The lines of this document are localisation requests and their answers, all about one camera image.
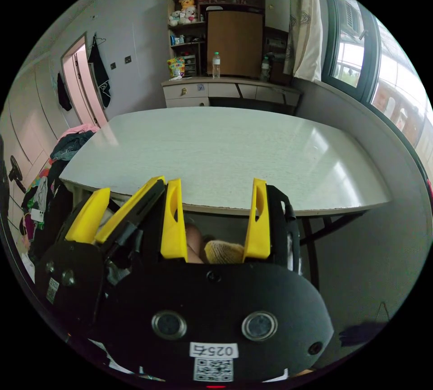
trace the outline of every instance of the doorway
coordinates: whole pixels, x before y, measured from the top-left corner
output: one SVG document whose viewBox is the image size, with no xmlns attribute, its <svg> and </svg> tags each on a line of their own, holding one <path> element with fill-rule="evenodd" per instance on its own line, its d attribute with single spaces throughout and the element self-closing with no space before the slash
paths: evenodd
<svg viewBox="0 0 433 390">
<path fill-rule="evenodd" d="M 85 35 L 65 53 L 62 65 L 71 103 L 81 123 L 102 127 L 107 118 L 87 61 Z"/>
</svg>

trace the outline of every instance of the snack bag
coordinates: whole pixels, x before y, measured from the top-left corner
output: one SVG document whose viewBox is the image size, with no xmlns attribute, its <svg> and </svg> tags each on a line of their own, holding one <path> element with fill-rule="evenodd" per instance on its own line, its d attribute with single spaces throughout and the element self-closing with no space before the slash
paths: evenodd
<svg viewBox="0 0 433 390">
<path fill-rule="evenodd" d="M 168 68 L 170 70 L 170 78 L 176 76 L 184 76 L 185 74 L 185 60 L 183 58 L 171 58 L 167 61 Z"/>
</svg>

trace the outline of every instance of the pile of clothes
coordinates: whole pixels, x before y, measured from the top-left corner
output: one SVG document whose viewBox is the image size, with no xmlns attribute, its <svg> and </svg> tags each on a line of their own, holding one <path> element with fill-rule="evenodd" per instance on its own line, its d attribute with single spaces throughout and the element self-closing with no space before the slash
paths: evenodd
<svg viewBox="0 0 433 390">
<path fill-rule="evenodd" d="M 72 194 L 61 182 L 60 174 L 98 130 L 93 125 L 83 124 L 63 133 L 49 160 L 24 195 L 20 231 L 28 258 L 33 264 L 54 243 L 60 227 L 73 208 Z"/>
</svg>

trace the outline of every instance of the curtain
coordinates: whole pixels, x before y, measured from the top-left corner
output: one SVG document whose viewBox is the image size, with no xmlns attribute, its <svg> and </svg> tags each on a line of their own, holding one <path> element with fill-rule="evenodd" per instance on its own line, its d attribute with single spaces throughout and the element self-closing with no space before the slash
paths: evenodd
<svg viewBox="0 0 433 390">
<path fill-rule="evenodd" d="M 323 28 L 319 0 L 290 0 L 290 29 L 283 72 L 321 80 Z"/>
</svg>

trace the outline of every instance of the window frame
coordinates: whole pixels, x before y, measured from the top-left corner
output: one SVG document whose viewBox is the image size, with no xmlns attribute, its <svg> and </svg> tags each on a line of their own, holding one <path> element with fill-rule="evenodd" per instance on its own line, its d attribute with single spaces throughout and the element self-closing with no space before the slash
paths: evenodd
<svg viewBox="0 0 433 390">
<path fill-rule="evenodd" d="M 372 111 L 376 116 L 378 116 L 400 139 L 403 145 L 406 147 L 407 151 L 410 153 L 417 165 L 419 172 L 424 180 L 427 193 L 430 199 L 433 215 L 433 196 L 430 194 L 430 187 L 428 185 L 427 172 L 421 162 L 419 155 L 416 153 L 415 146 L 412 146 L 407 137 L 403 132 L 388 118 L 386 117 L 378 108 L 373 106 L 371 103 L 373 101 L 376 88 L 379 81 L 379 70 L 380 61 L 382 54 L 382 45 L 380 38 L 379 26 L 376 18 L 371 14 L 362 4 L 356 1 L 359 9 L 361 11 L 361 17 L 363 19 L 364 29 L 367 30 L 364 39 L 364 57 L 361 75 L 359 77 L 358 85 L 356 88 L 343 82 L 337 78 L 333 77 L 333 70 L 335 69 L 335 64 L 338 56 L 339 40 L 340 40 L 340 22 L 337 11 L 336 0 L 326 0 L 328 9 L 328 40 L 327 47 L 324 52 L 325 58 L 322 67 L 322 81 L 331 85 L 355 100 L 362 103 L 370 111 Z M 422 131 L 420 132 L 417 143 L 421 138 Z"/>
<path fill-rule="evenodd" d="M 340 45 L 341 23 L 337 9 L 337 0 L 327 0 L 328 7 L 328 41 L 325 60 L 322 68 L 322 81 L 343 91 L 364 105 L 369 105 L 379 79 L 380 69 L 380 36 L 379 28 L 374 16 L 357 0 L 361 11 L 364 30 L 364 57 L 358 85 L 352 85 L 333 77 L 336 67 L 338 49 Z"/>
</svg>

